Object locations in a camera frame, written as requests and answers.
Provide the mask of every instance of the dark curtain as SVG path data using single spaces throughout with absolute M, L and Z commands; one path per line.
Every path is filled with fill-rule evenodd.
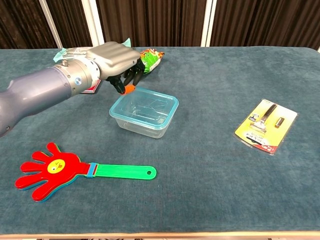
M 46 0 L 64 48 L 91 47 L 81 0 Z
M 0 0 L 0 47 L 57 48 L 38 0 Z
M 320 46 L 319 0 L 218 0 L 210 46 Z
M 206 0 L 96 0 L 104 39 L 133 47 L 200 46 Z

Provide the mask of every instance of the gray robot arm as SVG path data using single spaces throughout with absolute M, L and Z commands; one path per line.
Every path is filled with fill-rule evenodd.
M 124 93 L 119 76 L 139 60 L 138 51 L 117 42 L 107 42 L 91 48 L 85 58 L 63 60 L 12 80 L 8 88 L 0 92 L 0 137 L 23 118 L 87 90 L 96 78 L 110 79 L 117 91 Z

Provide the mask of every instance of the red plastic hand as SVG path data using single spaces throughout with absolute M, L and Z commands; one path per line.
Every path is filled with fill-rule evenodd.
M 32 198 L 37 201 L 43 201 L 59 188 L 72 182 L 79 175 L 88 173 L 90 164 L 81 162 L 74 153 L 60 152 L 58 146 L 50 142 L 47 149 L 52 153 L 48 156 L 41 151 L 32 154 L 32 158 L 42 163 L 27 161 L 20 167 L 24 173 L 33 173 L 20 177 L 15 186 L 18 189 L 29 189 L 36 185 L 43 184 L 33 193 Z

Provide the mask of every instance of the hand clapper toy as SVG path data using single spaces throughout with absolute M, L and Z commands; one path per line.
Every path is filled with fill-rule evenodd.
M 15 186 L 23 190 L 43 184 L 32 193 L 32 198 L 36 202 L 47 200 L 57 190 L 71 184 L 80 176 L 152 180 L 157 174 L 152 166 L 81 162 L 76 154 L 61 152 L 54 142 L 48 143 L 47 149 L 52 156 L 41 151 L 34 152 L 32 158 L 41 163 L 24 162 L 20 169 L 28 175 L 18 178 L 15 182 Z

